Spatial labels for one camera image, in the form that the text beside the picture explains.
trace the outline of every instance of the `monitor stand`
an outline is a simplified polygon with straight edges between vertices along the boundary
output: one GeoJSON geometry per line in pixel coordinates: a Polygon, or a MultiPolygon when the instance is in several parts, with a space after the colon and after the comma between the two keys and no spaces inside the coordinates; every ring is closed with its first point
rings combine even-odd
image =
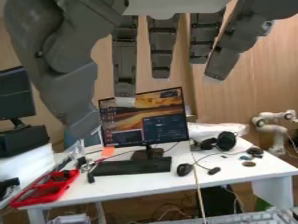
{"type": "Polygon", "coordinates": [[[131,155],[131,160],[146,160],[146,159],[158,159],[163,156],[162,148],[151,148],[150,145],[146,145],[146,149],[135,151],[131,155]]]}

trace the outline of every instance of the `black keyboard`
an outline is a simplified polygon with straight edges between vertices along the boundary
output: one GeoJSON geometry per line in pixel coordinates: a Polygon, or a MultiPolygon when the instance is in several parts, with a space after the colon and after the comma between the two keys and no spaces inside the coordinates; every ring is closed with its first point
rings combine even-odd
{"type": "Polygon", "coordinates": [[[101,162],[91,171],[93,176],[170,172],[171,157],[147,160],[101,162]]]}

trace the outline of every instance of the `keyboard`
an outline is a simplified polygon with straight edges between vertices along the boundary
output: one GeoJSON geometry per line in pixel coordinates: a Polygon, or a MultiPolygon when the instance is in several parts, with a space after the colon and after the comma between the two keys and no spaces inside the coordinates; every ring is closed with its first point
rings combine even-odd
{"type": "Polygon", "coordinates": [[[171,157],[147,160],[101,162],[91,171],[93,176],[170,172],[171,157]]]}
{"type": "MultiPolygon", "coordinates": [[[[207,224],[296,224],[284,211],[254,212],[206,218],[207,224]]],[[[202,219],[154,222],[154,224],[202,224],[202,219]]]]}

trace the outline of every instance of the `orange object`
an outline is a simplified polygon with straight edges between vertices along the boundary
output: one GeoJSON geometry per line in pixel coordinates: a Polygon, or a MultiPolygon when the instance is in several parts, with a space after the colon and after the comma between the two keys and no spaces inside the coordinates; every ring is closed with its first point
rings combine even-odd
{"type": "Polygon", "coordinates": [[[103,147],[101,152],[101,156],[113,156],[114,155],[114,147],[103,147]]]}

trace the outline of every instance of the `computer mouse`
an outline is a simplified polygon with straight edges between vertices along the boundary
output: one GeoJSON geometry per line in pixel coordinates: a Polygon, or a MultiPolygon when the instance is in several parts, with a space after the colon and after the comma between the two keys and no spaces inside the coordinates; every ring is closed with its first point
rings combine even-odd
{"type": "Polygon", "coordinates": [[[177,175],[179,177],[183,177],[191,172],[191,170],[193,170],[193,165],[189,163],[182,163],[177,167],[177,175]]]}

